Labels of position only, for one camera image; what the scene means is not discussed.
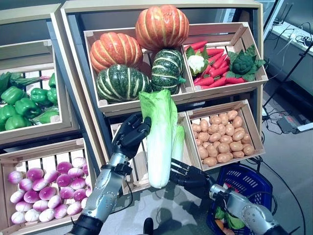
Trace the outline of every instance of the red chili pepper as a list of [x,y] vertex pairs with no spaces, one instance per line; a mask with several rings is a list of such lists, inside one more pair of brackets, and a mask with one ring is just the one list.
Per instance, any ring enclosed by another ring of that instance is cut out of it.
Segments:
[[209,74],[212,76],[212,77],[217,77],[219,75],[222,75],[223,73],[225,73],[226,71],[229,70],[229,67],[226,66],[226,67],[223,67],[223,68],[219,68],[217,70],[213,70],[213,71],[210,71]]
[[209,86],[214,82],[214,78],[213,77],[206,77],[201,79],[200,81],[194,83],[195,86]]
[[222,55],[218,60],[215,61],[215,63],[212,65],[212,67],[218,69],[221,66],[221,64],[223,63],[226,56],[227,56],[227,54]]
[[205,44],[207,44],[207,41],[201,41],[198,43],[193,43],[193,44],[190,44],[188,46],[185,46],[185,50],[187,50],[189,47],[192,47],[193,50],[198,50],[201,48],[203,50],[203,47],[205,46]]
[[211,85],[209,85],[209,88],[221,87],[221,86],[224,86],[225,84],[226,84],[226,78],[225,77],[221,77],[219,80],[216,80]]
[[246,82],[242,77],[227,77],[226,78],[226,82],[227,83],[231,83],[231,84],[239,84],[239,83],[244,83]]
[[215,61],[217,61],[222,55],[223,55],[223,52],[218,53],[218,54],[212,56],[211,58],[209,58],[209,59],[208,59],[209,64],[210,64],[210,65],[214,64]]

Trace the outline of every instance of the vegetable display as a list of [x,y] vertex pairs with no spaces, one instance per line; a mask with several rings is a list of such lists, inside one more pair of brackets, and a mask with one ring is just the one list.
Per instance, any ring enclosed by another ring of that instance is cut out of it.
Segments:
[[[77,157],[72,161],[76,167],[69,162],[61,162],[57,165],[57,171],[44,172],[41,168],[31,168],[27,173],[15,170],[8,174],[7,180],[12,184],[19,184],[20,188],[10,197],[16,209],[11,216],[14,224],[48,222],[81,211],[91,194],[90,176],[88,180],[85,179],[86,174],[82,170],[85,168],[88,171],[85,158]],[[55,184],[60,177],[68,179],[69,186],[59,191]]]
[[[50,90],[33,88],[30,94],[24,91],[26,86],[47,79]],[[50,123],[52,116],[59,115],[54,73],[51,78],[23,78],[18,72],[2,73],[0,85],[0,102],[4,104],[0,107],[0,132]]]
[[101,99],[117,103],[137,100],[141,91],[151,92],[151,83],[146,75],[134,68],[113,65],[98,74],[96,88]]
[[145,49],[175,48],[187,39],[189,21],[173,5],[152,6],[139,14],[135,30],[139,44]]
[[177,94],[180,84],[186,80],[181,77],[183,57],[177,50],[163,49],[159,51],[152,65],[152,90],[168,89],[171,94]]
[[202,118],[191,128],[202,164],[215,166],[255,153],[251,137],[236,110]]
[[90,50],[92,67],[100,72],[111,65],[121,64],[137,68],[142,63],[142,51],[133,37],[123,33],[104,33]]

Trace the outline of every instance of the wooden board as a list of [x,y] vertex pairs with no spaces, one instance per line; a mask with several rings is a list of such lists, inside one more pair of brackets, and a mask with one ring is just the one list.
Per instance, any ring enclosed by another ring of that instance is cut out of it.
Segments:
[[[246,133],[250,134],[251,140],[252,140],[251,144],[255,148],[255,153],[253,155],[245,156],[243,158],[232,159],[227,163],[216,164],[215,166],[212,166],[212,167],[202,164],[201,158],[199,156],[198,148],[195,143],[195,138],[190,128],[191,123],[198,124],[201,118],[208,118],[209,116],[212,116],[212,115],[227,113],[231,110],[237,110],[238,116],[240,116],[243,119],[242,127],[246,130]],[[214,169],[214,168],[226,165],[226,164],[231,164],[231,163],[235,163],[238,161],[242,161],[244,159],[253,158],[255,156],[265,153],[261,139],[260,139],[260,135],[258,133],[256,124],[254,122],[253,115],[252,115],[252,112],[250,110],[247,100],[211,106],[211,107],[202,108],[202,109],[193,110],[193,111],[187,111],[186,115],[188,117],[188,124],[187,124],[187,127],[186,127],[186,124],[184,125],[184,127],[185,129],[189,130],[189,132],[187,132],[187,134],[189,135],[189,138],[188,138],[189,146],[194,153],[191,156],[194,158],[194,161],[197,161],[198,163],[200,163],[200,165],[199,166],[196,165],[196,167],[198,167],[201,170],[211,170],[211,169]]]
[[[108,32],[115,32],[115,33],[124,33],[127,34],[131,37],[136,37],[135,35],[135,29],[134,28],[114,28],[114,29],[104,29],[104,30],[90,30],[90,31],[84,31],[84,36],[85,36],[85,42],[87,46],[87,54],[88,54],[88,60],[89,60],[89,67],[90,67],[90,72],[92,76],[92,81],[93,81],[93,87],[96,92],[96,84],[95,80],[97,78],[97,72],[95,69],[93,69],[91,65],[91,60],[90,60],[90,55],[89,52],[91,50],[92,44],[100,39],[100,36],[103,33],[108,33]],[[151,51],[147,51],[145,49],[142,50],[143,52],[143,62],[147,63],[148,66],[152,67],[151,61],[152,57],[154,54]],[[189,98],[191,98],[193,89],[192,89],[192,80],[190,80],[190,77],[187,74],[187,69],[186,67],[183,70],[183,78],[186,79],[186,82],[180,86],[180,91],[178,94],[172,95],[172,98],[176,104],[183,104],[188,101]],[[134,110],[140,109],[140,102],[139,100],[135,101],[128,101],[128,102],[121,102],[121,103],[115,103],[115,104],[108,104],[106,100],[100,100],[98,97],[98,94],[96,93],[96,99],[97,99],[97,104],[98,108],[107,116],[116,116],[120,114],[128,114],[130,112],[133,112]]]
[[[28,169],[39,167],[44,171],[55,170],[56,166],[60,162],[72,162],[74,158],[85,157],[88,164],[88,172],[91,177],[91,184],[95,183],[95,174],[91,161],[88,159],[85,152],[84,139],[77,139],[71,141],[65,141],[61,143],[54,143],[35,148],[19,150],[0,155],[0,188],[5,189],[3,197],[0,200],[4,200],[0,204],[0,209],[5,211],[5,220],[0,222],[0,234],[14,234],[23,235],[30,232],[38,232],[43,229],[51,228],[54,226],[63,225],[71,222],[70,216],[66,216],[62,219],[54,219],[47,223],[24,223],[20,225],[14,225],[11,222],[11,215],[15,212],[15,205],[10,202],[11,195],[18,190],[18,185],[13,185],[8,182],[7,177],[13,170],[27,172]],[[60,188],[56,183],[51,184],[59,192]],[[73,203],[73,199],[65,200],[65,204]],[[73,220],[76,220],[79,215],[72,216]]]

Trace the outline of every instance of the plastic vegetable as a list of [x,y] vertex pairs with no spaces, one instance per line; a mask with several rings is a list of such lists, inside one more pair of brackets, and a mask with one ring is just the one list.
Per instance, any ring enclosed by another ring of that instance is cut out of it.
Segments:
[[73,168],[73,165],[69,162],[61,162],[57,165],[57,171],[60,174],[67,174],[68,170]]
[[45,187],[40,190],[39,197],[41,200],[50,200],[57,193],[57,190],[54,187]]
[[21,173],[20,171],[12,171],[9,175],[8,175],[8,181],[12,184],[18,184],[21,180],[23,179],[23,173]]
[[48,90],[41,88],[34,88],[30,92],[30,99],[42,106],[51,106],[52,103],[48,100]]
[[33,182],[27,178],[22,179],[19,185],[20,189],[25,190],[25,191],[30,191],[32,186],[33,186]]
[[152,121],[147,136],[149,182],[151,186],[161,188],[169,180],[177,108],[169,90],[141,92],[139,99],[142,117],[150,117]]
[[54,105],[58,104],[58,95],[57,95],[57,89],[56,88],[51,88],[48,92],[47,92],[47,97],[48,100],[53,103]]
[[56,83],[55,83],[55,75],[54,73],[52,74],[52,76],[49,79],[49,87],[51,88],[56,88]]
[[59,115],[59,111],[46,111],[42,114],[40,114],[39,116],[33,118],[31,121],[35,124],[35,125],[39,125],[39,124],[46,124],[46,123],[50,123],[51,122],[51,117],[52,116],[56,116]]
[[229,51],[230,71],[227,77],[242,77],[246,81],[254,81],[255,73],[265,64],[264,60],[257,60],[255,55],[255,46],[251,45],[245,52],[242,50],[236,54]]
[[12,216],[11,216],[11,220],[14,224],[22,224],[25,222],[25,217],[24,217],[24,213],[23,212],[15,212]]
[[15,114],[9,117],[9,119],[6,121],[5,130],[9,131],[27,126],[31,126],[31,122],[23,116]]
[[27,203],[25,201],[21,201],[21,202],[18,202],[16,205],[15,205],[15,209],[18,211],[18,212],[26,212],[30,209],[32,209],[33,205],[30,204],[30,203]]
[[33,204],[33,208],[36,211],[43,212],[45,209],[48,208],[48,202],[44,200],[39,200]]
[[16,101],[20,100],[23,97],[24,91],[15,86],[8,88],[1,95],[1,99],[3,99],[6,103],[13,105]]
[[35,209],[30,209],[25,213],[25,220],[27,222],[35,222],[39,219],[40,212]]
[[38,200],[40,200],[39,193],[34,191],[34,190],[30,190],[24,194],[24,201],[25,202],[35,203]]
[[54,209],[54,217],[56,219],[61,219],[67,214],[68,205],[61,204],[57,208]]
[[41,168],[37,167],[31,168],[28,170],[26,176],[28,177],[28,179],[35,181],[44,176],[44,171]]
[[39,106],[29,98],[22,98],[16,101],[15,110],[25,118],[34,118],[41,113]]

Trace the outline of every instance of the robotic arm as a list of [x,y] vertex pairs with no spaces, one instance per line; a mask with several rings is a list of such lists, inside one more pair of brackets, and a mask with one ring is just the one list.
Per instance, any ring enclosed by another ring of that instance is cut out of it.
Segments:
[[[132,172],[128,161],[136,155],[141,141],[149,134],[150,128],[149,117],[141,123],[134,115],[121,125],[112,142],[114,153],[110,162],[101,167],[86,207],[67,235],[100,233],[103,223],[115,206],[123,179]],[[288,234],[273,219],[267,208],[253,204],[241,194],[217,185],[209,174],[196,167],[172,159],[170,180],[201,199],[209,197],[216,201],[221,208],[241,219],[258,235]]]

